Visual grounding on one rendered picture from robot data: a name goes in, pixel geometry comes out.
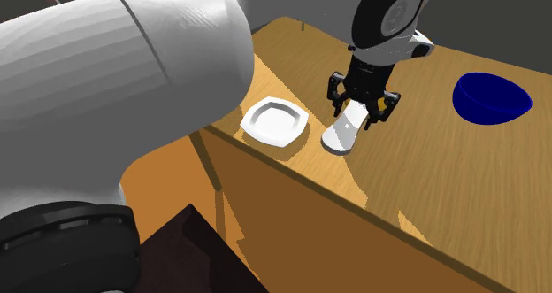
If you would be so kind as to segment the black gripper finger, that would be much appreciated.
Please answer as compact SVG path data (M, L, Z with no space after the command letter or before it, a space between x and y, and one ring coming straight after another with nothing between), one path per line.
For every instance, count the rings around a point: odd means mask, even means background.
M384 92L384 96L378 101L371 101L367 105L368 116L364 125L364 130L367 130L372 123L378 121L386 122L394 108L398 105L401 99L401 95L397 92ZM385 106L383 110L380 109L380 102Z
M334 107L334 117L338 117L341 113L343 103L349 98L347 91L342 93L338 92L338 86L344 81L345 77L339 73L334 72L328 80L328 88L326 97L332 102Z

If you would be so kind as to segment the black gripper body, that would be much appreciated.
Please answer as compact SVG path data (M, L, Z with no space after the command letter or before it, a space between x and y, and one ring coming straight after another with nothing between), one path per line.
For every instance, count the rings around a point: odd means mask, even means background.
M343 81L349 98L361 103L382 98L394 67L395 64L389 66L367 64L353 55Z

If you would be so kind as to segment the white vase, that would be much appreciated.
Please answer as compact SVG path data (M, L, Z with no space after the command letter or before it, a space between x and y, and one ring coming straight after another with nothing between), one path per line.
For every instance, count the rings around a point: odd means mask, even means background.
M333 154L348 154L368 114L364 104L351 100L333 125L322 134L322 145Z

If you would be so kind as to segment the white square plate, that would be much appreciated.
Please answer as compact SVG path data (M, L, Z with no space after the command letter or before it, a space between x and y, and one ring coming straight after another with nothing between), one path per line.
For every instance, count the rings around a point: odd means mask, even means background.
M241 120L241 128L253 139L285 148L306 127L309 113L288 100L267 96L250 107Z

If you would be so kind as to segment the wooden table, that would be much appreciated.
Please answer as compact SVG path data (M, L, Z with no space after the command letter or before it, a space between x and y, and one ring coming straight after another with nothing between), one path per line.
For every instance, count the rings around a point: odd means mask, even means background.
M437 47L395 67L391 117L336 156L320 139L346 45L287 18L253 41L245 100L200 133L210 162L182 138L125 171L142 237L192 204L270 293L552 293L552 76ZM464 120L452 94L471 72L515 82L533 107ZM285 148L240 126L267 96L309 113Z

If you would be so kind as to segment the blue bowl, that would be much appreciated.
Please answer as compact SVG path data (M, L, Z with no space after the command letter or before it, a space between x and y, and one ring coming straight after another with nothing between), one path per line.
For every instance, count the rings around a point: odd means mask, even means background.
M524 115L533 107L533 100L513 81L491 73L471 72L458 79L452 104L464 120L490 126Z

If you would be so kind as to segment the dark robot stand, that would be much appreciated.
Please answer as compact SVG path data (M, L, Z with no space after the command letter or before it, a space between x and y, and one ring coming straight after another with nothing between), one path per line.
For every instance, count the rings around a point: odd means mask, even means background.
M269 293L189 204L140 248L134 293Z

